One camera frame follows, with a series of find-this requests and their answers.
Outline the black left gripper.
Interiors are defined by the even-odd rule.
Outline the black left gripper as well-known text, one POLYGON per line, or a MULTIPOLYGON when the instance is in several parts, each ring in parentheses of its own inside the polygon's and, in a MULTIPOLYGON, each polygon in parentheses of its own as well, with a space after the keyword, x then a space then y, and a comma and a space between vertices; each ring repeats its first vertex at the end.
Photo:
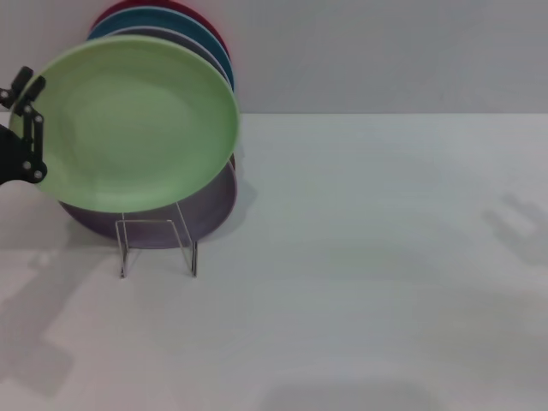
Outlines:
POLYGON ((0 185, 12 181, 37 184, 47 175, 43 160, 44 117, 33 103, 45 89, 43 76, 33 79, 33 70, 23 66, 9 88, 0 87, 0 105, 11 108, 23 121, 22 138, 0 125, 0 185))

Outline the light green plate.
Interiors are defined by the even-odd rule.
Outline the light green plate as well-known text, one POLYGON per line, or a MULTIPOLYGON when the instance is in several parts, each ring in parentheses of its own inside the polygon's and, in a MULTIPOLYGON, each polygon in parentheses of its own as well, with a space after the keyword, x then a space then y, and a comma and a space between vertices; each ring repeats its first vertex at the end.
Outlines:
POLYGON ((239 110, 224 77, 170 41, 126 35, 50 62, 33 103, 47 175, 33 184, 89 211, 149 211, 187 198, 229 162, 239 110))

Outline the blue plate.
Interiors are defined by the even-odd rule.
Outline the blue plate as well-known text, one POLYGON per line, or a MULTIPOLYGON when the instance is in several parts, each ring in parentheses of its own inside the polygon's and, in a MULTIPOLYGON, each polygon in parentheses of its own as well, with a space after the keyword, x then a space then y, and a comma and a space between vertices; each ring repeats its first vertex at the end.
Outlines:
POLYGON ((167 1, 159 5, 129 0, 107 9, 93 23, 89 40, 115 35, 142 35, 183 46, 206 60, 229 83, 235 77, 228 49, 216 29, 186 6, 167 1))

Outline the red plate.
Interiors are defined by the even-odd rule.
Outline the red plate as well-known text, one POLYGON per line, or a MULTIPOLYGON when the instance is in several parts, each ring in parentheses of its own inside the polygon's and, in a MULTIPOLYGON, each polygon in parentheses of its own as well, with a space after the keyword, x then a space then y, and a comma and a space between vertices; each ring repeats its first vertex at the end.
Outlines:
POLYGON ((87 38, 135 27, 153 27, 186 36, 209 51, 226 73, 232 69, 229 47, 213 20, 178 0, 121 0, 99 15, 87 38))

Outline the purple plate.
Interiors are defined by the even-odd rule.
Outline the purple plate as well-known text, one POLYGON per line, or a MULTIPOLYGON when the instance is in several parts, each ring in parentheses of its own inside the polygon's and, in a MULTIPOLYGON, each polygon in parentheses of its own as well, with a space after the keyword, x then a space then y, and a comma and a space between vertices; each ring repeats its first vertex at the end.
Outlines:
POLYGON ((198 193, 152 211, 116 214, 61 204, 78 223, 104 237, 141 249, 177 248, 218 229, 233 211, 237 196, 235 160, 198 193))

